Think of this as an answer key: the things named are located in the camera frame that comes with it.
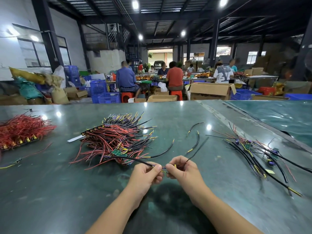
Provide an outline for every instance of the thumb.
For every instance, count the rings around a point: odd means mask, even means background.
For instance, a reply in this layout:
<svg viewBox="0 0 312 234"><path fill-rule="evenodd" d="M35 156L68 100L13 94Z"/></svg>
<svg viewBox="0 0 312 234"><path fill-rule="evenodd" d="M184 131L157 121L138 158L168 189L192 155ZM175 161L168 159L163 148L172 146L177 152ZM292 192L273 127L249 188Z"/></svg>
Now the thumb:
<svg viewBox="0 0 312 234"><path fill-rule="evenodd" d="M183 176L183 171L177 169L174 165L170 163L166 164L166 169L176 179L180 179Z"/></svg>
<svg viewBox="0 0 312 234"><path fill-rule="evenodd" d="M152 182L154 180L155 177L157 177L158 173L160 173L162 169L162 166L160 164L157 164L153 167L152 170L150 170L147 174L147 176L149 177L150 182Z"/></svg>

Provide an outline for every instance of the teal plastic bag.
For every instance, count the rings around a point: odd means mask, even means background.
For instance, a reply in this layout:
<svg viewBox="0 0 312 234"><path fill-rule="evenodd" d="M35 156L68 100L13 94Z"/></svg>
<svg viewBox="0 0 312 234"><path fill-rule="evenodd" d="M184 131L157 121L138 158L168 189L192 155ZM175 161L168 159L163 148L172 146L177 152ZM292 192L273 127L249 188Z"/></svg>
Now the teal plastic bag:
<svg viewBox="0 0 312 234"><path fill-rule="evenodd" d="M43 95L35 87L35 83L30 82L22 77L15 78L16 84L19 87L20 95L26 99L42 98Z"/></svg>

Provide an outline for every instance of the teal shirt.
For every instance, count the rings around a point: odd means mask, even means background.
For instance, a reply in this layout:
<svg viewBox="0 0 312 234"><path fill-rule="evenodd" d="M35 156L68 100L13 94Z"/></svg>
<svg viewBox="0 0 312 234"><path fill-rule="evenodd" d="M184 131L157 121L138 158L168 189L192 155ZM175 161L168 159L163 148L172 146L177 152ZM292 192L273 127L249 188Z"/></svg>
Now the teal shirt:
<svg viewBox="0 0 312 234"><path fill-rule="evenodd" d="M233 72L237 72L237 67L235 65L232 66L231 69L232 69Z"/></svg>

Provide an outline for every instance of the person in teal shirt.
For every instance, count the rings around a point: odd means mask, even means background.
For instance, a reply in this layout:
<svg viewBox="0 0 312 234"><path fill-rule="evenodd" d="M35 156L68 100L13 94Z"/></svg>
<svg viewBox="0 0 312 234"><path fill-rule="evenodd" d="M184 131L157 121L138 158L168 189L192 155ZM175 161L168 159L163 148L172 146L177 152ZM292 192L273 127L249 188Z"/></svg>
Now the person in teal shirt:
<svg viewBox="0 0 312 234"><path fill-rule="evenodd" d="M237 67L235 66L235 59L230 60L229 67L231 67L233 72L237 72Z"/></svg>

